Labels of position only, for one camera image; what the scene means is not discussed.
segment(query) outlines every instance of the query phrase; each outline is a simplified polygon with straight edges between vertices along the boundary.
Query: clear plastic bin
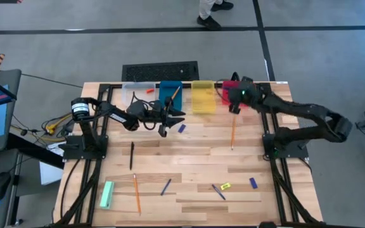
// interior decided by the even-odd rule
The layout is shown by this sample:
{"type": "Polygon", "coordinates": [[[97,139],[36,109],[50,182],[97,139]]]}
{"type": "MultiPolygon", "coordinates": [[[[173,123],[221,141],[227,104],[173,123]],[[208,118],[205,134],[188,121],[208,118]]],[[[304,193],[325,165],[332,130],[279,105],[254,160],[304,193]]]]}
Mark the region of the clear plastic bin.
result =
{"type": "Polygon", "coordinates": [[[133,92],[135,96],[144,101],[156,100],[156,83],[154,82],[126,82],[122,84],[122,102],[126,107],[131,105],[133,98],[133,92]],[[148,89],[154,89],[153,92],[147,93],[148,89]]]}
{"type": "Polygon", "coordinates": [[[216,111],[213,81],[193,81],[191,85],[193,113],[213,114],[216,111]]]}

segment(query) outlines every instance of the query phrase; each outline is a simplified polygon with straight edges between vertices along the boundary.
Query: plastic container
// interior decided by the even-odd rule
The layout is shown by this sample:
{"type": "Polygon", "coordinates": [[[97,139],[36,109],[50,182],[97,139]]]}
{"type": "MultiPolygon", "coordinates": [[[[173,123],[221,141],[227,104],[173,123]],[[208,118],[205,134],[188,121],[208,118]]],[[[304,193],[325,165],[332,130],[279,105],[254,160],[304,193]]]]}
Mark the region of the plastic container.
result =
{"type": "Polygon", "coordinates": [[[193,81],[192,104],[194,114],[213,114],[216,111],[214,98],[215,85],[213,81],[193,81]]]}
{"type": "Polygon", "coordinates": [[[222,97],[223,97],[222,104],[223,105],[230,105],[231,104],[229,102],[229,89],[239,87],[239,83],[240,83],[240,81],[224,81],[222,83],[222,97]]]}
{"type": "Polygon", "coordinates": [[[173,102],[174,102],[174,108],[181,111],[181,106],[183,105],[183,83],[179,81],[163,81],[160,83],[160,91],[158,92],[158,99],[162,102],[162,105],[164,105],[165,98],[167,96],[172,97],[176,90],[180,87],[178,90],[177,95],[175,96],[173,102]]]}
{"type": "Polygon", "coordinates": [[[135,96],[144,101],[156,100],[156,83],[154,82],[127,82],[122,85],[122,102],[126,107],[131,105],[133,98],[133,92],[135,96]],[[147,93],[148,89],[154,89],[153,92],[147,93]]]}

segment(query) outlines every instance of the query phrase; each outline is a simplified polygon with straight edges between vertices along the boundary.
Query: wooden tabletop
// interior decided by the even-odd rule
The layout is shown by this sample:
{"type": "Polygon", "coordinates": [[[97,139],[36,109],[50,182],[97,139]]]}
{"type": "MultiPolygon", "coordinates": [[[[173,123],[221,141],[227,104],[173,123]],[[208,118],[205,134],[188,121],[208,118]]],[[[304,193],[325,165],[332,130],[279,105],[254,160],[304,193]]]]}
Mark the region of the wooden tabletop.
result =
{"type": "MultiPolygon", "coordinates": [[[[84,84],[82,97],[96,98],[99,83],[84,84]]],[[[271,83],[272,90],[291,101],[289,85],[271,83]]],[[[236,119],[234,149],[230,148],[233,114],[217,103],[214,115],[194,115],[191,111],[191,89],[182,92],[182,110],[186,112],[185,131],[178,133],[179,125],[168,130],[162,138],[157,130],[147,131],[141,126],[129,132],[118,122],[108,122],[109,146],[103,160],[96,196],[93,225],[259,225],[261,221],[279,224],[279,215],[272,184],[269,162],[262,159],[264,133],[260,115],[242,108],[236,119]],[[129,170],[131,142],[134,142],[133,169],[129,170]],[[142,214],[139,215],[133,184],[136,173],[142,214]],[[253,177],[258,188],[253,189],[253,177]],[[160,193],[172,179],[166,193],[160,193]],[[115,189],[109,210],[99,207],[105,181],[114,181],[115,189]],[[212,188],[229,182],[231,188],[223,191],[224,201],[212,188]]],[[[114,89],[112,104],[121,109],[121,89],[114,89]]],[[[297,118],[278,115],[279,125],[297,128],[297,118]]],[[[75,134],[81,134],[76,126],[75,134]]],[[[298,159],[287,159],[293,191],[313,217],[322,219],[319,203],[309,169],[298,159]]],[[[54,220],[60,217],[60,200],[64,183],[75,161],[64,168],[54,220]]],[[[72,174],[65,193],[63,211],[66,212],[80,190],[84,161],[80,161],[72,174]]],[[[288,198],[283,192],[287,220],[291,219],[288,198]]],[[[82,220],[86,221],[87,196],[82,220]]]]}

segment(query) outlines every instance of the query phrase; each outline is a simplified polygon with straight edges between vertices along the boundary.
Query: orange pencil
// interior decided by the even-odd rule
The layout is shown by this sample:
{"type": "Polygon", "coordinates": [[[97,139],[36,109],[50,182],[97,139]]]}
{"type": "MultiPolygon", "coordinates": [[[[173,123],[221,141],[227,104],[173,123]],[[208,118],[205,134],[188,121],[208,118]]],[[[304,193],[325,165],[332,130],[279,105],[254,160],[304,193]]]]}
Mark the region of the orange pencil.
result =
{"type": "Polygon", "coordinates": [[[140,209],[139,190],[138,190],[138,182],[136,181],[136,174],[133,174],[133,180],[134,180],[134,190],[136,192],[136,201],[138,203],[138,211],[139,211],[139,215],[141,215],[142,210],[140,209]]]}
{"type": "Polygon", "coordinates": [[[179,86],[178,88],[177,88],[177,90],[174,92],[174,94],[172,95],[172,97],[171,97],[171,100],[174,100],[174,98],[177,96],[177,93],[178,93],[178,91],[180,90],[180,87],[181,86],[179,86]]]}
{"type": "Polygon", "coordinates": [[[236,129],[236,115],[233,116],[233,125],[232,125],[232,139],[231,139],[231,150],[233,150],[234,143],[234,130],[236,129]]]}

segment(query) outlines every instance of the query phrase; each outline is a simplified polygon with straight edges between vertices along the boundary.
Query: white paper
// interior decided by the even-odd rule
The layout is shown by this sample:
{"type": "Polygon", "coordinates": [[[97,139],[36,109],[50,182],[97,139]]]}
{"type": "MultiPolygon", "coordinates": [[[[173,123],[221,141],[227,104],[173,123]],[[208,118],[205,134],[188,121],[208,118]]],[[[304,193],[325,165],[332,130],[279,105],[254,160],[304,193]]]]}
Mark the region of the white paper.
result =
{"type": "MultiPolygon", "coordinates": [[[[48,150],[51,152],[63,156],[63,150],[58,147],[60,144],[65,144],[66,142],[58,142],[54,144],[50,144],[48,146],[48,150]]],[[[41,168],[41,184],[47,185],[50,183],[53,183],[55,181],[58,181],[61,179],[63,175],[63,170],[60,168],[56,168],[54,166],[48,165],[43,162],[39,162],[40,168],[41,168]]]]}

